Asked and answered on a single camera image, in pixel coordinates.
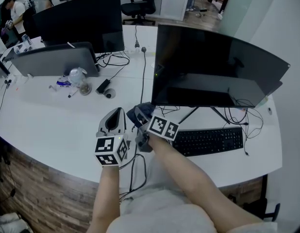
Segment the white cube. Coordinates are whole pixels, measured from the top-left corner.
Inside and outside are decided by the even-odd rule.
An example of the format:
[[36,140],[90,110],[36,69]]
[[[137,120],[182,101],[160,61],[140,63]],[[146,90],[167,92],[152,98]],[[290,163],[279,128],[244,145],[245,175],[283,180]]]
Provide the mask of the white cube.
[[127,135],[103,136],[97,139],[95,156],[102,166],[119,166],[128,151]]

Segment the monitor stand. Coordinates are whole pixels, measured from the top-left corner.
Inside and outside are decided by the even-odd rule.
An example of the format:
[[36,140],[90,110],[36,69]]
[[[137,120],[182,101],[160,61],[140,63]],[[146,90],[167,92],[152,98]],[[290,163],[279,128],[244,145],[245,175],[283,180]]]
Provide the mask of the monitor stand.
[[[189,116],[191,116],[199,107],[194,108],[192,111],[189,112],[178,124],[181,124],[185,121]],[[216,112],[218,116],[220,116],[226,123],[230,124],[230,122],[214,107],[210,107],[213,111]]]

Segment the curved monitor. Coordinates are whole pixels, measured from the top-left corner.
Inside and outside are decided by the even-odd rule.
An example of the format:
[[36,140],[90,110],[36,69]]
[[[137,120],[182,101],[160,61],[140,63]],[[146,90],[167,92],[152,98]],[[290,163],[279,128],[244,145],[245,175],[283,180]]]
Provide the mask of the curved monitor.
[[255,107],[290,65],[252,44],[215,32],[159,25],[152,104]]

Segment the black office chair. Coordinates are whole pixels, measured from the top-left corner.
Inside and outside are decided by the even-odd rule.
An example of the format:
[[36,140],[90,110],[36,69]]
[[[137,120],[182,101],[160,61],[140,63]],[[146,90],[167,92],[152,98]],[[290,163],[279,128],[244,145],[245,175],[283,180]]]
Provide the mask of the black office chair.
[[33,20],[33,16],[35,14],[36,11],[34,7],[28,8],[23,14],[23,21],[24,21],[23,26],[26,31],[26,35],[28,35],[29,38],[31,39],[40,36],[40,34],[38,33],[38,29],[35,25],[35,22]]
[[261,218],[262,220],[265,218],[272,218],[272,222],[277,219],[278,213],[280,212],[281,204],[278,203],[275,206],[275,211],[273,213],[266,213],[267,209],[267,199],[260,199],[250,204],[245,203],[243,209],[248,211],[249,213],[254,214],[255,216]]
[[156,10],[154,5],[154,0],[142,0],[134,1],[131,0],[131,3],[125,3],[121,5],[122,13],[131,16],[133,19],[124,19],[123,24],[126,21],[131,21],[133,24],[141,24],[144,22],[152,22],[152,25],[155,25],[155,21],[145,19],[146,14],[153,14]]

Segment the wood grain panel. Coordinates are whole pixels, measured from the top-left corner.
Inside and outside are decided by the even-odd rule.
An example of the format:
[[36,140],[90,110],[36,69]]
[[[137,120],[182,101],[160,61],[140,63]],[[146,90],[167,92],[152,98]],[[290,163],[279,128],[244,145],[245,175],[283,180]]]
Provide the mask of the wood grain panel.
[[[86,181],[50,168],[22,152],[9,153],[16,194],[0,205],[3,213],[18,212],[36,233],[86,232],[98,183]],[[1,163],[3,183],[0,200],[14,188],[8,166]],[[238,203],[250,203],[260,197],[262,178],[222,188]]]

